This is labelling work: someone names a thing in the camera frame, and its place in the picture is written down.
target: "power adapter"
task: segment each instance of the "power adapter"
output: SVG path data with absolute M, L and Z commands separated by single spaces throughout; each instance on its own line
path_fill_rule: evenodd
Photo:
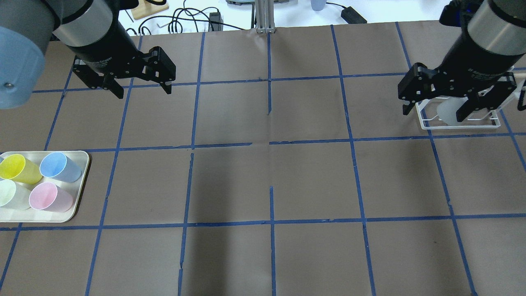
M 222 23 L 223 20 L 221 19 L 221 13 L 220 12 L 211 12 L 208 17 L 210 17 L 210 20 L 212 22 L 218 22 Z M 222 24 L 215 24 L 215 23 L 209 23 L 208 24 L 208 31 L 223 31 L 223 25 Z
M 348 24 L 367 24 L 367 20 L 350 6 L 341 11 L 341 18 Z

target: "yellow cup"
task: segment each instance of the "yellow cup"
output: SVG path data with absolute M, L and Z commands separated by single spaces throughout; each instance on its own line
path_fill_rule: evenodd
M 38 165 L 23 155 L 13 154 L 0 163 L 0 178 L 26 184 L 35 184 L 42 175 Z

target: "tray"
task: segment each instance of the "tray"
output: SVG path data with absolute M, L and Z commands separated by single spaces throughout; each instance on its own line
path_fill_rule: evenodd
M 27 159 L 36 163 L 37 165 L 40 165 L 40 162 L 42 161 L 42 159 L 44 159 L 46 155 L 52 152 L 54 151 L 20 151 L 20 152 L 12 151 L 12 152 L 5 152 L 1 154 L 0 156 L 3 158 L 6 158 L 12 154 L 21 154 L 25 156 Z M 74 202 L 73 202 L 72 207 L 63 213 L 46 212 L 46 211 L 35 210 L 32 208 L 29 208 L 23 211 L 0 208 L 0 222 L 62 223 L 62 222 L 68 221 L 75 215 L 75 212 L 78 206 L 78 202 L 80 200 L 80 195 L 84 187 L 84 182 L 86 181 L 86 176 L 89 170 L 90 158 L 89 158 L 89 154 L 87 154 L 84 151 L 61 151 L 61 152 L 64 153 L 67 157 L 69 157 L 71 160 L 73 160 L 82 169 L 82 173 L 77 181 L 75 181 L 74 183 L 67 183 L 67 182 L 62 182 L 62 181 L 54 180 L 51 178 L 43 177 L 42 180 L 40 180 L 38 183 L 34 185 L 29 185 L 29 184 L 24 184 L 24 183 L 19 183 L 19 184 L 22 185 L 23 187 L 26 187 L 29 190 L 32 190 L 36 185 L 42 182 L 52 182 L 73 196 Z

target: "plastic cup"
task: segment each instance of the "plastic cup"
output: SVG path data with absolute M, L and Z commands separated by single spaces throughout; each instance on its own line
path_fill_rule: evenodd
M 65 212 L 73 205 L 73 196 L 51 182 L 44 182 L 31 191 L 29 205 L 35 210 Z
M 468 100 L 466 97 L 451 97 L 437 106 L 437 114 L 448 125 L 459 125 L 457 110 Z
M 23 155 L 13 154 L 6 157 L 0 163 L 0 178 L 6 180 L 13 180 L 26 184 L 35 184 L 42 175 L 38 169 L 38 165 L 28 160 Z
M 55 180 L 73 183 L 80 177 L 82 170 L 62 152 L 48 154 L 40 163 L 40 174 Z
M 29 209 L 29 191 L 12 180 L 0 181 L 0 206 L 12 210 Z
M 320 11 L 325 7 L 327 0 L 310 0 L 310 7 L 313 11 Z

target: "wooden block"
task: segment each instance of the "wooden block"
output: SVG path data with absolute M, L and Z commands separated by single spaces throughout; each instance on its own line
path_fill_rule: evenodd
M 168 3 L 165 5 L 154 5 L 144 0 L 139 0 L 139 6 L 131 10 L 131 14 L 135 20 L 151 16 L 161 11 L 165 11 L 169 8 Z

